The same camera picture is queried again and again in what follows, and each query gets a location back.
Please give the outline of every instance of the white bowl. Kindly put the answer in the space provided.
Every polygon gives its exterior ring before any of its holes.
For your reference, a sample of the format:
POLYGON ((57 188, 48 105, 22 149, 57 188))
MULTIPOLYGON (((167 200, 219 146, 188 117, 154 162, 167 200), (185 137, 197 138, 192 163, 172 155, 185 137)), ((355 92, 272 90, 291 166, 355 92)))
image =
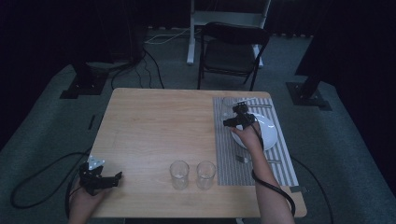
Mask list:
MULTIPOLYGON (((262 130, 262 141, 264 142, 264 150, 270 149, 277 142, 277 130, 274 123, 261 114, 250 114, 254 115, 260 124, 260 129, 262 130)), ((236 128, 242 130, 242 125, 237 125, 236 128)), ((233 139, 236 141, 236 143, 239 144, 239 146, 246 148, 238 135, 236 135, 236 133, 231 134, 233 135, 233 139)))

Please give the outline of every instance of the human hand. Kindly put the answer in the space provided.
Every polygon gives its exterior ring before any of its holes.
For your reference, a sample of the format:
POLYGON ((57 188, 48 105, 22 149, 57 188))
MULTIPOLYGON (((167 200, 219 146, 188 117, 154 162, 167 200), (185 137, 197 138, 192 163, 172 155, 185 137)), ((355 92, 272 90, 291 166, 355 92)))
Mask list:
POLYGON ((103 189, 91 196, 80 184, 79 179, 73 187, 69 198, 69 224, 82 224, 90 219, 94 210, 99 206, 111 189, 103 189))
MULTIPOLYGON (((261 134, 259 122, 255 121, 252 125, 257 130, 258 134, 261 134)), ((236 135, 239 136, 242 143, 250 153, 256 150, 262 151, 262 145, 260 143, 259 136, 257 136, 256 132, 251 126, 246 127, 244 130, 239 130, 235 127, 231 127, 230 129, 233 133, 236 133, 236 135)))

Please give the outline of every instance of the human arm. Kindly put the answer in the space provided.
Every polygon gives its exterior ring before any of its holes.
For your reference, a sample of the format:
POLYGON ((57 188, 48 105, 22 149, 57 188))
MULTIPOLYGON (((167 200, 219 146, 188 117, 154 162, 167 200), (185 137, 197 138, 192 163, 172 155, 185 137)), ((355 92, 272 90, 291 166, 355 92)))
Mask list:
POLYGON ((69 200, 69 224, 85 224, 90 219, 94 210, 99 206, 111 189, 103 189, 91 196, 81 187, 79 180, 76 182, 69 200))
MULTIPOLYGON (((253 125, 257 131, 260 131, 258 122, 255 122, 253 125)), ((253 162, 253 170, 256 176, 260 180, 279 188, 279 184, 277 183, 262 151, 260 140, 253 128, 248 126, 243 131, 236 128, 231 128, 231 130, 240 137, 245 147, 247 147, 253 162)), ((284 196, 257 182, 256 196, 262 223, 294 223, 294 218, 284 196)))

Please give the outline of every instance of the white desk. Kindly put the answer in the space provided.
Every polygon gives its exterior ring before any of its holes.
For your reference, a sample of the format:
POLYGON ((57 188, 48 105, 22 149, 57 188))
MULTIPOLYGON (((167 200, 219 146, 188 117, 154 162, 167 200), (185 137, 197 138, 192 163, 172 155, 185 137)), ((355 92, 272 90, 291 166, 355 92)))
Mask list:
MULTIPOLYGON (((221 21, 231 24, 257 26, 263 28, 270 3, 271 0, 265 2, 262 13, 241 13, 241 12, 220 12, 220 11, 196 11, 195 0, 191 0, 190 43, 189 43, 189 53, 187 55, 187 64, 194 63, 195 25, 205 25, 211 21, 221 21)), ((257 46, 254 46, 253 50, 254 53, 257 55, 257 53, 259 52, 259 48, 257 46)))

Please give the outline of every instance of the black stand base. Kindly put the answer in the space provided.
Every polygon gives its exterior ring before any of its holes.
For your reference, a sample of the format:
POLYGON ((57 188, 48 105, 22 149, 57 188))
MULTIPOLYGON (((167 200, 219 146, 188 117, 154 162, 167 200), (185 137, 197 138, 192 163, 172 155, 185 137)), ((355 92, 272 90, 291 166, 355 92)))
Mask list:
POLYGON ((302 97, 301 94, 301 87, 303 86, 303 83, 287 82, 286 86, 288 87, 291 100, 295 105, 318 106, 320 110, 332 111, 329 102, 323 100, 319 90, 315 90, 312 96, 309 99, 306 99, 302 97))
POLYGON ((106 84, 108 73, 99 77, 92 76, 89 82, 81 81, 81 77, 76 76, 67 91, 63 91, 60 99, 77 99, 79 95, 100 95, 106 84))

